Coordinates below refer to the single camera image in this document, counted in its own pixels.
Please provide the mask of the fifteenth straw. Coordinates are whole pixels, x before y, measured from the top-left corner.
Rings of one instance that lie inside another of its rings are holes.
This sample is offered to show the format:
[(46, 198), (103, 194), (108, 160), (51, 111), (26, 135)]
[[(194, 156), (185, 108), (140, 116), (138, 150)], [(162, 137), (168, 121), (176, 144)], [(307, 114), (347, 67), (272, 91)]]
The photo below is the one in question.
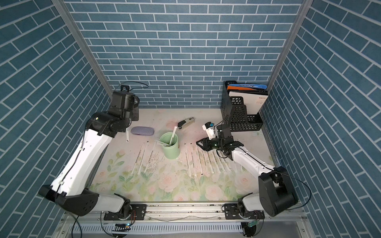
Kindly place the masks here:
[(126, 128), (126, 142), (130, 141), (129, 128)]

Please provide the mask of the eleventh straw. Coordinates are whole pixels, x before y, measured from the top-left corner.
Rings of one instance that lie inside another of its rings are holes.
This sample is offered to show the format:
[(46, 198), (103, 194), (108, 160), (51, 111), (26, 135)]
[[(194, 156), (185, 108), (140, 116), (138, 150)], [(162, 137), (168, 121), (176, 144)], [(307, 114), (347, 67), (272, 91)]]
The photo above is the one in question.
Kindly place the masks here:
[(154, 143), (154, 146), (153, 146), (153, 149), (152, 149), (152, 151), (151, 151), (151, 154), (150, 154), (150, 156), (149, 156), (149, 159), (148, 159), (148, 162), (147, 162), (147, 165), (146, 165), (146, 168), (145, 168), (144, 173), (146, 173), (147, 170), (148, 170), (150, 161), (151, 161), (151, 159), (152, 159), (152, 157), (153, 157), (153, 154), (154, 154), (154, 151), (155, 151), (156, 144), (157, 144), (157, 143), (155, 142), (155, 143)]

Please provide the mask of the thirteenth straw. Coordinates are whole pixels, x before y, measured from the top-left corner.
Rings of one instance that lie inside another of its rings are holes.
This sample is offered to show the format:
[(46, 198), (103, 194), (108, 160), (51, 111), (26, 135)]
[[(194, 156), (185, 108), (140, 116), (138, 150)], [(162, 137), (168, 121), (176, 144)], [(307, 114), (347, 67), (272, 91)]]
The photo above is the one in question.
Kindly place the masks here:
[(148, 144), (149, 144), (149, 141), (147, 141), (145, 143), (145, 146), (144, 146), (144, 150), (143, 150), (143, 154), (142, 154), (142, 157), (141, 157), (140, 166), (139, 166), (139, 170), (138, 170), (138, 175), (141, 173), (142, 164), (143, 164), (143, 160), (144, 160), (144, 155), (145, 155), (145, 151), (147, 149)]

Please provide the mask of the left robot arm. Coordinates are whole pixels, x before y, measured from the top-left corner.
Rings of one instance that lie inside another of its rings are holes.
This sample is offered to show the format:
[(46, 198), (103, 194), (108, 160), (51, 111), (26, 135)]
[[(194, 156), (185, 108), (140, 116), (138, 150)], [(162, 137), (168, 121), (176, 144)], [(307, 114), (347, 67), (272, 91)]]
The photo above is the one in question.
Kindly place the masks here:
[(138, 96), (130, 91), (114, 91), (108, 111), (96, 112), (87, 121), (81, 142), (62, 172), (39, 195), (77, 216), (90, 212), (110, 212), (117, 219), (131, 216), (131, 201), (119, 194), (99, 194), (88, 184), (102, 160), (102, 153), (120, 132), (139, 119)]

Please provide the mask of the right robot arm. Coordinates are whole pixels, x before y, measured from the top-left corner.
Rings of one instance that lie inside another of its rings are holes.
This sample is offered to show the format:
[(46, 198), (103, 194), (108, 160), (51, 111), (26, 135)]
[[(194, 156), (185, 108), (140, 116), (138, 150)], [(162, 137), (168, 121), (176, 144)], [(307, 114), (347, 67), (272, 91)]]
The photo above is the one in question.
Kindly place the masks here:
[(203, 151), (217, 150), (244, 167), (258, 180), (259, 191), (238, 199), (239, 214), (248, 218), (254, 211), (265, 211), (274, 217), (298, 203), (298, 196), (288, 171), (262, 161), (233, 137), (203, 138), (196, 142)]

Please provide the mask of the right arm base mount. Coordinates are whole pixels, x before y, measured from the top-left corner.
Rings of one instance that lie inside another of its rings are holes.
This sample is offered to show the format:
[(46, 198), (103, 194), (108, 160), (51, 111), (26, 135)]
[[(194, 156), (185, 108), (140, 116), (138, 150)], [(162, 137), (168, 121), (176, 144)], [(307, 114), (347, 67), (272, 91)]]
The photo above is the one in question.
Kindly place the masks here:
[(237, 203), (225, 203), (221, 206), (221, 209), (226, 220), (262, 220), (265, 218), (265, 214), (261, 210), (241, 212)]

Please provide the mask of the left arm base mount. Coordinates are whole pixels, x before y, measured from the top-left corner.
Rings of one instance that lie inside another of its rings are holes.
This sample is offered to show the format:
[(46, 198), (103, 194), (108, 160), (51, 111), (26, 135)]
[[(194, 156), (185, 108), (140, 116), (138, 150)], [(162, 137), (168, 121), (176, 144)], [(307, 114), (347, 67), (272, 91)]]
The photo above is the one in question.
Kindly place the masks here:
[(144, 220), (146, 214), (147, 205), (146, 204), (130, 204), (128, 212), (124, 214), (123, 212), (113, 213), (106, 212), (103, 220), (104, 221), (139, 221)]

